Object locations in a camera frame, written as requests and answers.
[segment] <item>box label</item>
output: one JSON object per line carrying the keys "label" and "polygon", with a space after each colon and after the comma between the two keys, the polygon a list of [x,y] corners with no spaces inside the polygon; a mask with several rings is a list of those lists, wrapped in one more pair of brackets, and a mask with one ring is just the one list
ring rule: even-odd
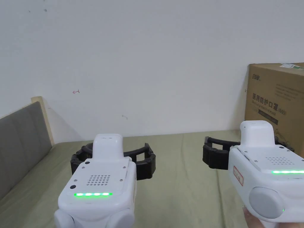
{"label": "box label", "polygon": [[256,93],[253,93],[252,99],[253,99],[252,103],[259,106],[259,108],[266,110],[268,113],[272,114],[273,116],[276,115],[276,111],[284,116],[287,115],[285,109],[281,108],[277,103],[268,100],[266,97],[262,97]]}
{"label": "box label", "polygon": [[292,63],[283,63],[280,67],[284,67],[284,68],[295,68],[295,69],[299,69],[299,70],[304,70],[303,67],[294,65]]}
{"label": "box label", "polygon": [[243,186],[244,185],[244,177],[241,175],[241,173],[237,170],[237,168],[233,167],[233,174],[239,181],[239,183]]}

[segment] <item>handheld device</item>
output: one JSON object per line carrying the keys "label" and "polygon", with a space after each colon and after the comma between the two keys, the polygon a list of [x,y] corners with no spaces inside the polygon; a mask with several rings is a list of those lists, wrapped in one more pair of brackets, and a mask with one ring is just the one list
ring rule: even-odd
{"label": "handheld device", "polygon": [[[145,147],[145,157],[155,164],[153,151],[147,143]],[[92,158],[78,165],[58,198],[57,228],[131,228],[136,181],[136,164],[124,156],[122,136],[97,135]]]}
{"label": "handheld device", "polygon": [[275,140],[267,121],[244,121],[240,129],[241,142],[206,137],[203,161],[228,170],[245,206],[266,228],[304,222],[304,159]]}

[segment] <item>wooden bed frame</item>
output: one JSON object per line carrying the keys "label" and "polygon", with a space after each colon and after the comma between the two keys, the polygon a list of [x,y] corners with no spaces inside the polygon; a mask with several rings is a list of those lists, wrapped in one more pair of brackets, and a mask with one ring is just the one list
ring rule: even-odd
{"label": "wooden bed frame", "polygon": [[0,199],[51,150],[54,139],[41,96],[0,118]]}

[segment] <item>human hand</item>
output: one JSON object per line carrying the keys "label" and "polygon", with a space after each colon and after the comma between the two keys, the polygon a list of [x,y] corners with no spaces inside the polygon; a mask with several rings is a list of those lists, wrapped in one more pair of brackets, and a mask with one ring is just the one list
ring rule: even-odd
{"label": "human hand", "polygon": [[[243,207],[244,217],[248,228],[264,228],[260,220]],[[304,228],[304,223],[280,223],[278,228]]]}

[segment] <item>mattress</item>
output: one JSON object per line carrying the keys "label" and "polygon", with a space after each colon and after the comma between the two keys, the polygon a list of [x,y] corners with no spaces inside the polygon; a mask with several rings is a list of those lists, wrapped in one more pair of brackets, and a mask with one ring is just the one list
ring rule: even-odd
{"label": "mattress", "polygon": [[[240,139],[238,131],[124,138],[125,151],[149,143],[156,154],[153,178],[137,182],[134,228],[246,227],[227,171],[210,169],[202,161],[205,136]],[[0,201],[0,227],[54,228],[57,199],[71,177],[71,155],[87,143],[53,146]]]}

